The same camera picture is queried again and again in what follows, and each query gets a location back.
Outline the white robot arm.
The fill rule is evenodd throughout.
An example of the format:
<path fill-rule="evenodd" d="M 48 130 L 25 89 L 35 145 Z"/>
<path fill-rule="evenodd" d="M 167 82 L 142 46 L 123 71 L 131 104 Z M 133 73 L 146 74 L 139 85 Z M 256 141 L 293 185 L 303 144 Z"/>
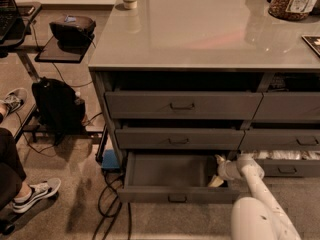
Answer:
<path fill-rule="evenodd" d="M 302 240 L 294 224 L 263 182 L 264 170 L 249 155 L 236 161 L 216 155 L 217 173 L 209 187 L 225 181 L 244 180 L 249 197 L 239 198 L 231 211 L 231 240 Z"/>

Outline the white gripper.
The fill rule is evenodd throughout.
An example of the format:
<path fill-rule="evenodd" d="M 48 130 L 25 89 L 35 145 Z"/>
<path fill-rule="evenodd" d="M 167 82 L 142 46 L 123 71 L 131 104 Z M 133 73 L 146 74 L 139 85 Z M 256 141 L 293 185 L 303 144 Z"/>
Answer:
<path fill-rule="evenodd" d="M 240 179 L 241 174 L 237 168 L 237 163 L 235 161 L 226 161 L 224 156 L 215 155 L 218 163 L 218 175 L 214 175 L 211 181 L 208 183 L 209 187 L 219 187 L 224 183 L 224 180 L 235 180 Z"/>

